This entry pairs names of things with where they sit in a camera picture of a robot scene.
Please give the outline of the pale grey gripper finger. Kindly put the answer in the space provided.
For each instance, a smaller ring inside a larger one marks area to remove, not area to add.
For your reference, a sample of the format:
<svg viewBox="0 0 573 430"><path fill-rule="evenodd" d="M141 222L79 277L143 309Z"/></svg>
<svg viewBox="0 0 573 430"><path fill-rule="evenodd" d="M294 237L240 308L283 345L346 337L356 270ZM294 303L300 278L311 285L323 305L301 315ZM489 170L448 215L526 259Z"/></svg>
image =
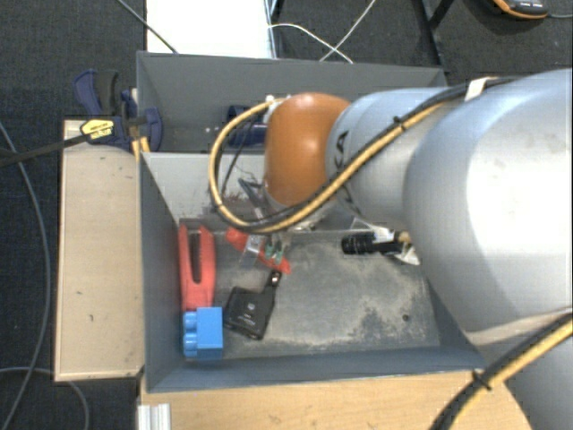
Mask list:
<svg viewBox="0 0 573 430"><path fill-rule="evenodd" d="M263 237L259 235L249 235L241 255L240 264L242 267L252 267L259 256L263 245Z"/></svg>

